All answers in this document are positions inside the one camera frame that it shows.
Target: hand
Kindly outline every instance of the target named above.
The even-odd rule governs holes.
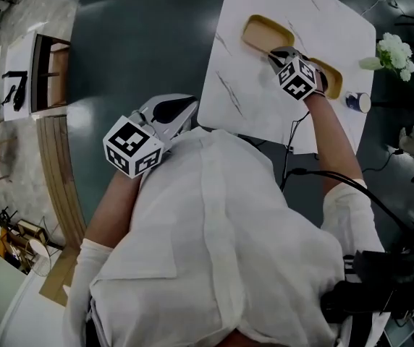
[[[303,100],[307,103],[310,98],[326,98],[323,94],[328,89],[327,79],[319,70],[315,71],[316,89]]]

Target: white table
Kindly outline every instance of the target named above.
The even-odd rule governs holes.
[[[344,80],[339,100],[348,90],[371,94],[373,72],[361,69],[358,61],[375,56],[376,31],[340,1],[224,0],[200,101],[201,125],[287,144],[292,121],[307,112],[304,103],[274,85],[266,57],[241,41],[253,14],[288,28],[295,35],[296,49],[338,69]],[[331,104],[356,152],[366,115],[337,100]],[[292,146],[297,153],[316,153],[311,117],[300,124]]]
[[[9,103],[3,105],[4,120],[23,119],[29,117],[31,113],[31,91],[32,91],[32,65],[33,52],[35,49],[36,32],[28,33],[19,37],[15,42],[9,45],[6,55],[6,68],[4,73],[8,71],[27,71],[27,84],[25,86],[25,100],[19,111],[13,108],[12,99]],[[20,77],[7,77],[4,79],[4,99],[9,94],[11,86],[16,87],[20,83]]]

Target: marble table top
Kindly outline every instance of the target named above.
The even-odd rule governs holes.
[[[266,56],[241,40],[248,18],[260,14],[291,30],[294,46],[338,69],[339,100],[331,104],[356,152],[366,115],[342,103],[347,91],[371,95],[373,72],[358,61],[376,54],[374,26],[338,0],[224,0],[211,51],[198,121],[202,126],[287,144],[291,124],[307,108],[279,89]],[[316,153],[311,117],[297,129],[295,153]]]

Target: wooden tray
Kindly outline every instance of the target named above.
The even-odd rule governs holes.
[[[310,58],[310,61],[319,65],[326,75],[326,78],[328,80],[328,90],[326,90],[326,96],[329,99],[338,99],[342,91],[341,73],[337,69],[331,67],[329,64],[326,64],[317,58]]]
[[[278,23],[254,14],[250,16],[242,33],[242,41],[268,54],[280,46],[294,46],[294,34]]]

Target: white shirt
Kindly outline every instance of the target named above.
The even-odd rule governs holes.
[[[172,153],[143,181],[117,247],[84,241],[66,346],[84,346],[90,296],[112,347],[215,346],[234,329],[261,343],[347,346],[350,330],[326,322],[320,298],[344,280],[344,255],[383,251],[370,200],[336,186],[319,229],[288,208],[271,161],[247,142],[196,129]],[[373,317],[368,346],[388,316]]]

